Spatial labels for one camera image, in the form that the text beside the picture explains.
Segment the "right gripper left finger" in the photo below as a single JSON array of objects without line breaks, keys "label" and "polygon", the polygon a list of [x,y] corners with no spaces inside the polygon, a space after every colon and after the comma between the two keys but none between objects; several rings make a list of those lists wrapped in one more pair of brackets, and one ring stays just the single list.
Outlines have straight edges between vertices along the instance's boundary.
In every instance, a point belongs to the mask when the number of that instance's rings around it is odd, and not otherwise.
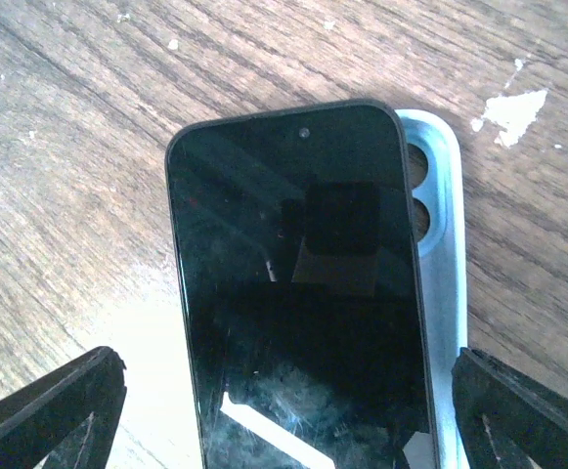
[{"label": "right gripper left finger", "polygon": [[105,468],[125,365],[97,347],[0,401],[0,468]]}]

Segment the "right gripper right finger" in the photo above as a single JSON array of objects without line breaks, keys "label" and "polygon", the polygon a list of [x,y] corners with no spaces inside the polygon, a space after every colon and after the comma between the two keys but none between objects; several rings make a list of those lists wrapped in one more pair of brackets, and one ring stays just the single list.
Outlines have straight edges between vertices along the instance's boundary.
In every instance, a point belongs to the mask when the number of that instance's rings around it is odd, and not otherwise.
[{"label": "right gripper right finger", "polygon": [[453,403],[472,468],[568,468],[568,399],[476,349],[452,370]]}]

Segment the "light blue phone case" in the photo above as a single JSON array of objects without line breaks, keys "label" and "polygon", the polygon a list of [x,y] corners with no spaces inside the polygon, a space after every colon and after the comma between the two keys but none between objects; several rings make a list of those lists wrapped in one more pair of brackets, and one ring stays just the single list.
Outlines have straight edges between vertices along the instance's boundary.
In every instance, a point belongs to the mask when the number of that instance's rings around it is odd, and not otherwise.
[{"label": "light blue phone case", "polygon": [[427,174],[413,196],[427,209],[430,225],[418,243],[424,322],[429,357],[439,468],[467,468],[453,404],[452,368],[467,346],[467,278],[459,143],[439,116],[398,109],[409,144],[422,150]]}]

